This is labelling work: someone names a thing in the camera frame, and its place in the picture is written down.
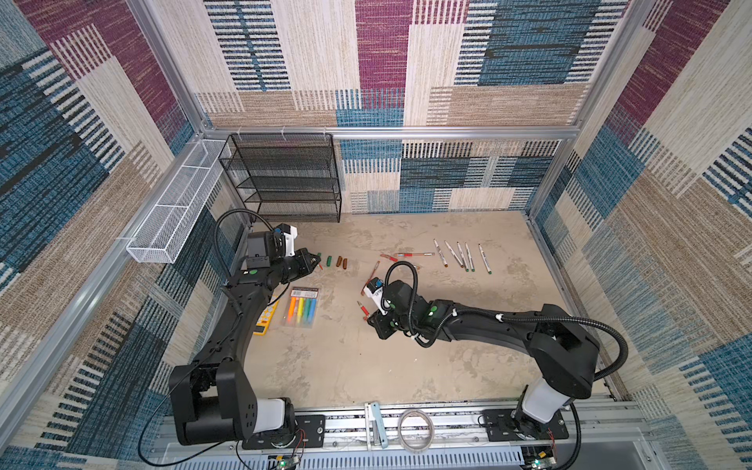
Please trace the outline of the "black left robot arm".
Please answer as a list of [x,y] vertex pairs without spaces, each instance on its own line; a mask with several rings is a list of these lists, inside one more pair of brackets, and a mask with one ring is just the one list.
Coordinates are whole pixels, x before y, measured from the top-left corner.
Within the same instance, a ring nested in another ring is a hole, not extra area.
[[266,225],[250,235],[239,268],[228,272],[222,291],[227,306],[205,346],[190,364],[174,368],[168,395],[152,417],[170,407],[178,442],[208,452],[221,444],[263,441],[272,448],[295,447],[301,456],[306,431],[291,399],[260,399],[244,371],[243,360],[258,320],[276,302],[273,293],[315,271],[316,254],[295,249],[295,227]]

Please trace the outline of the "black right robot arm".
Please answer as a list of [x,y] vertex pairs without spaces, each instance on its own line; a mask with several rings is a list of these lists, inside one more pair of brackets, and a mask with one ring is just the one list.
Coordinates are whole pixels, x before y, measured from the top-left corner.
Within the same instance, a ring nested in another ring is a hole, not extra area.
[[472,341],[530,356],[540,370],[509,418],[523,440],[544,434],[555,415],[573,401],[591,397],[593,383],[617,372],[629,346],[615,328],[590,318],[568,315],[558,305],[538,311],[491,311],[451,300],[427,301],[418,283],[371,278],[363,289],[376,310],[367,318],[378,337],[397,332],[429,349],[438,342]]

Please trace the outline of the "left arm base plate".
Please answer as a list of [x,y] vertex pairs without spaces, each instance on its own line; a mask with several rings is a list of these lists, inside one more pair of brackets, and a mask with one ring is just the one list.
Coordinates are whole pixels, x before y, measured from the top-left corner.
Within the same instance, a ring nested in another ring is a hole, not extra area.
[[324,414],[297,415],[293,432],[287,428],[258,433],[242,443],[243,450],[293,450],[293,448],[322,448],[326,431]]

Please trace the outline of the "brown cap marker bottom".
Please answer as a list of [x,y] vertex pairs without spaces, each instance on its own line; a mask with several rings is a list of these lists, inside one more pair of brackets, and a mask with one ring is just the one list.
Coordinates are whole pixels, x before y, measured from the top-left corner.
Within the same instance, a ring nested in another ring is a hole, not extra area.
[[454,259],[456,260],[456,262],[459,264],[460,268],[464,269],[465,268],[464,261],[460,258],[460,256],[458,256],[458,254],[456,254],[456,251],[454,250],[454,248],[452,248],[452,246],[450,246],[450,243],[447,240],[445,240],[445,244],[448,250],[450,251],[450,253],[452,254],[452,256],[454,257]]

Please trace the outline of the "brown cap white marker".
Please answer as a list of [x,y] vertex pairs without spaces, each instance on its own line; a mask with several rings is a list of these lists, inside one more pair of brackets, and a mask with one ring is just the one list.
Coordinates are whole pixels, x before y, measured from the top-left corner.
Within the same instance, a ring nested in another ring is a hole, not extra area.
[[433,242],[434,242],[434,245],[435,245],[435,248],[436,248],[436,252],[437,252],[438,256],[440,257],[440,260],[442,261],[443,266],[445,268],[448,268],[448,261],[447,261],[445,255],[444,255],[444,253],[443,253],[443,251],[442,251],[442,249],[441,249],[438,241],[436,239],[433,239]]

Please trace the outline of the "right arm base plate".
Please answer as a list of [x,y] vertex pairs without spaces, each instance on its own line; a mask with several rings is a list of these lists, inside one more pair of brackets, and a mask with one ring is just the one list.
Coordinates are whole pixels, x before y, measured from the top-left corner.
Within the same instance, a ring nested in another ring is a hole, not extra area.
[[542,424],[517,409],[484,409],[478,424],[486,431],[490,442],[567,440],[570,432],[558,411],[552,421]]

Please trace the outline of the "green cap marker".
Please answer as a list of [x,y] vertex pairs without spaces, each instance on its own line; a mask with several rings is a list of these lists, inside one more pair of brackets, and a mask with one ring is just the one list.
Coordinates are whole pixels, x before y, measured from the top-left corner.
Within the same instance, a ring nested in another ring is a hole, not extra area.
[[469,245],[467,243],[465,243],[465,254],[467,258],[467,266],[470,269],[470,272],[475,272],[476,269],[475,269],[474,260],[472,258],[472,254],[471,254]]
[[489,260],[487,258],[486,253],[485,253],[485,250],[484,250],[482,244],[480,244],[480,243],[478,244],[478,250],[479,250],[479,253],[481,255],[481,259],[483,260],[483,264],[485,266],[485,270],[486,270],[487,274],[489,274],[489,275],[493,274],[493,270],[492,270],[492,268],[490,266]]
[[462,262],[463,262],[464,269],[465,269],[466,272],[470,272],[471,266],[470,266],[470,263],[469,263],[469,260],[468,260],[468,258],[466,256],[466,254],[465,254],[465,250],[464,250],[464,248],[462,248],[462,244],[460,244],[459,242],[457,242],[457,246],[458,246],[458,251],[459,251],[459,254],[460,254],[460,258],[462,259]]

